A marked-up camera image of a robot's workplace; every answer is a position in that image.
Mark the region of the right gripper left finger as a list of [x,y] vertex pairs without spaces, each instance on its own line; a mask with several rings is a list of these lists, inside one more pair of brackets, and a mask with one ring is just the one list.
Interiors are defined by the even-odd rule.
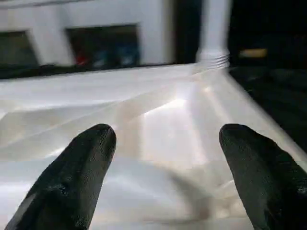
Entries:
[[5,228],[89,229],[116,142],[107,124],[78,134],[40,174]]

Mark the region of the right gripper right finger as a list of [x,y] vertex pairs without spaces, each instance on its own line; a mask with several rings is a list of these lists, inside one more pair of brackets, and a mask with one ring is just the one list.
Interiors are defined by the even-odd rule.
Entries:
[[286,151],[241,124],[223,125],[219,143],[254,229],[307,228],[307,174]]

